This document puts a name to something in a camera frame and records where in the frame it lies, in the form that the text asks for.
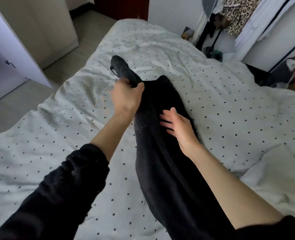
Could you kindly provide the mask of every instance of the black sleeve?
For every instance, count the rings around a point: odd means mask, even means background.
[[[0,227],[0,239],[72,240],[109,173],[104,153],[92,144],[67,156]]]
[[[246,226],[236,230],[238,238],[258,239],[295,239],[295,217],[286,216],[275,224]]]

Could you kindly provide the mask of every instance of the white door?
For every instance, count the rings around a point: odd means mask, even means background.
[[[46,76],[0,13],[0,53],[18,74],[51,87]]]

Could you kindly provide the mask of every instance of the door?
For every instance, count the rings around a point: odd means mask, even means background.
[[[113,19],[148,20],[150,0],[94,0],[95,10]]]
[[[14,31],[0,13],[0,53],[18,74],[51,87],[46,76],[31,57]]]

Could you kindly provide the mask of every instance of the hand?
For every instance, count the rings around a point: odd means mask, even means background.
[[[115,114],[125,112],[134,116],[140,106],[143,91],[143,82],[139,83],[136,88],[131,88],[127,78],[118,80],[111,92]]]
[[[193,132],[190,121],[178,114],[175,108],[163,110],[163,113],[160,114],[161,119],[170,123],[160,122],[161,126],[169,128],[166,130],[167,133],[177,138],[182,152],[185,156],[192,159],[193,151],[200,145],[200,142]]]

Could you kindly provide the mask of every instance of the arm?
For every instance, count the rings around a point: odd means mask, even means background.
[[[175,108],[163,113],[161,119],[170,123],[161,122],[161,125],[169,128],[167,132],[177,138],[182,152],[197,166],[235,229],[276,223],[283,218],[199,143],[188,119],[179,115]]]
[[[114,85],[115,114],[90,144],[73,151],[0,227],[0,240],[72,240],[97,195],[104,189],[109,161],[140,102],[144,84]]]

